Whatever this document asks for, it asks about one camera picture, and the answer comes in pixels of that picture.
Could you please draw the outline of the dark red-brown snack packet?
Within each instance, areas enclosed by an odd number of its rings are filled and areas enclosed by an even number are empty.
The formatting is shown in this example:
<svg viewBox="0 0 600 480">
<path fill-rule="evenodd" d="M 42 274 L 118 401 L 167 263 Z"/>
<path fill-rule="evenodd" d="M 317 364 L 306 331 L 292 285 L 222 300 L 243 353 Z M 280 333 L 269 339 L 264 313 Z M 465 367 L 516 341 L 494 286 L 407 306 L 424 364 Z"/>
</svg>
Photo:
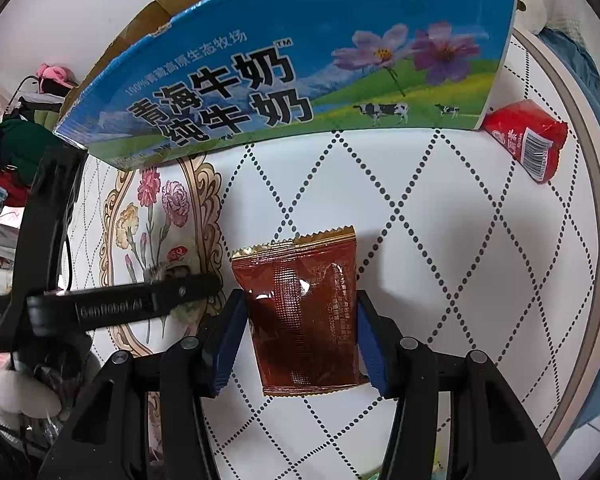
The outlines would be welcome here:
<svg viewBox="0 0 600 480">
<path fill-rule="evenodd" d="M 367 382 L 356 343 L 356 233 L 342 226 L 230 257 L 246 294 L 266 396 L 315 396 Z"/>
</svg>

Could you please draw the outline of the small red barcode packet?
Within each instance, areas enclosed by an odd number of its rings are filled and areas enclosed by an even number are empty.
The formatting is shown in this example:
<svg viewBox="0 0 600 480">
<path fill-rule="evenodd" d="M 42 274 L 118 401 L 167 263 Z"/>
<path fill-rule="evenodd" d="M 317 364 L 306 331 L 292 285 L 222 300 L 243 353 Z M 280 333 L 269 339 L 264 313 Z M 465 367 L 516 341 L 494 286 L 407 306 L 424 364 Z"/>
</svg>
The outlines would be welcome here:
<svg viewBox="0 0 600 480">
<path fill-rule="evenodd" d="M 534 101 L 510 103 L 487 114 L 482 128 L 490 133 L 536 183 L 556 174 L 568 136 L 568 125 L 547 114 Z"/>
</svg>

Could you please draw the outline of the round white floral tabletop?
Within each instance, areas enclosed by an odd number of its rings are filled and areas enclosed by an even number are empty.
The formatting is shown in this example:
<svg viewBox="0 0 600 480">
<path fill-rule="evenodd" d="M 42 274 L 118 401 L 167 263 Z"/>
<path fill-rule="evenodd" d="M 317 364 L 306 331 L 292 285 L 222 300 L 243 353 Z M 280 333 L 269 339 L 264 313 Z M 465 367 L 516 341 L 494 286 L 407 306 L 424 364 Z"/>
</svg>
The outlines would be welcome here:
<svg viewBox="0 0 600 480">
<path fill-rule="evenodd" d="M 600 134 L 569 70 L 518 30 L 492 94 L 530 99 L 569 127 L 555 177 L 532 181 L 488 134 L 387 128 L 296 136 L 159 169 L 159 207 L 184 226 L 146 247 L 137 172 L 89 159 L 70 228 L 73 284 L 128 282 L 173 248 L 234 284 L 235 249 L 353 226 L 358 284 L 403 333 L 498 364 L 556 451 L 600 368 L 600 214 L 586 137 Z"/>
</svg>

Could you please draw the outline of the pile of clothes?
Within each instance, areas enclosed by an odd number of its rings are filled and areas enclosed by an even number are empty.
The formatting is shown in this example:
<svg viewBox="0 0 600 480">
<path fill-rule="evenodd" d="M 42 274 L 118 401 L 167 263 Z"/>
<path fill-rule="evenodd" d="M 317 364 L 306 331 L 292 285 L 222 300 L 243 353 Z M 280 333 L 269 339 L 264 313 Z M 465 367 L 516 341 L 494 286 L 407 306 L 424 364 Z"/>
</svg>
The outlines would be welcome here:
<svg viewBox="0 0 600 480">
<path fill-rule="evenodd" d="M 22 81 L 33 82 L 35 92 L 16 90 L 0 115 L 0 213 L 26 206 L 43 158 L 65 145 L 54 128 L 65 97 L 76 88 L 51 81 L 39 87 L 36 73 Z"/>
</svg>

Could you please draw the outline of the cardboard milk carton box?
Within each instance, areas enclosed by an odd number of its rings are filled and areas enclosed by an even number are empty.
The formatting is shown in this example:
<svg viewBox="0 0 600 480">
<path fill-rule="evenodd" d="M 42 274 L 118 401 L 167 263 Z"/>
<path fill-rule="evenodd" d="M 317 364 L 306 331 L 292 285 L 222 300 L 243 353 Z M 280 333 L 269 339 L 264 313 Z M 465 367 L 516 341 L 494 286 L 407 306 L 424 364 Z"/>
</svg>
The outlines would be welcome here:
<svg viewBox="0 0 600 480">
<path fill-rule="evenodd" d="M 480 126 L 518 0 L 152 0 L 56 134 L 121 170 L 330 129 Z"/>
</svg>

